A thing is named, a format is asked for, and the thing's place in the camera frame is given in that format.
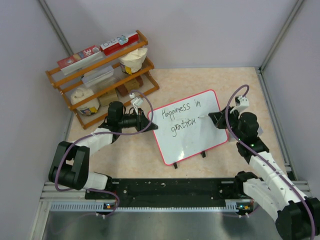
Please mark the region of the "pink framed whiteboard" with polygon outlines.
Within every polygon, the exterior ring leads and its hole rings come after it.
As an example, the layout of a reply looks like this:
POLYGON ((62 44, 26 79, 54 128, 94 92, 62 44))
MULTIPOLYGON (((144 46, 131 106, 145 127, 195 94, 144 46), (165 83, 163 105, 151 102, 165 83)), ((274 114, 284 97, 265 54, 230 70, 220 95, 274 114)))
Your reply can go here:
POLYGON ((225 129, 217 129, 210 117, 221 110, 213 89, 194 94, 149 111, 148 118, 158 125, 153 131, 161 157, 170 166, 228 141, 225 129))

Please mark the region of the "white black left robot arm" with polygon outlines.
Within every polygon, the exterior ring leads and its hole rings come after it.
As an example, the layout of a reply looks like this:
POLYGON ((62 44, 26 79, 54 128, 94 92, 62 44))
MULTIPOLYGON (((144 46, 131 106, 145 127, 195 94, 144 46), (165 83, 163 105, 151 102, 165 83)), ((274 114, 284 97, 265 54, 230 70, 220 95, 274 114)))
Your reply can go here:
POLYGON ((122 129, 135 128, 137 133, 158 129, 155 123, 147 119, 141 108, 135 106, 133 109, 132 113, 125 113, 124 104, 114 101, 109 104, 104 122, 90 135, 74 142, 60 142, 53 157, 48 180, 73 190, 96 189, 102 198, 109 198, 114 187, 108 183, 107 175, 89 171, 90 156, 114 143, 124 134, 122 129))

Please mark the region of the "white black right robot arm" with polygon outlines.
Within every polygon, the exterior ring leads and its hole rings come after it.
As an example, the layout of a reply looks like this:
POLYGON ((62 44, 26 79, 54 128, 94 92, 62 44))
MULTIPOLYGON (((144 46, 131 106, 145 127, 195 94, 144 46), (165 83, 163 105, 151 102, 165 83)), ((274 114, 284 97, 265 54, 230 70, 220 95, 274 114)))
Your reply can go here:
POLYGON ((273 219, 284 240, 313 240, 320 234, 320 201, 308 197, 282 171, 269 148, 258 136, 257 116, 234 107, 208 114, 217 129, 228 130, 237 141, 239 154, 258 173, 239 172, 233 192, 251 197, 273 219))

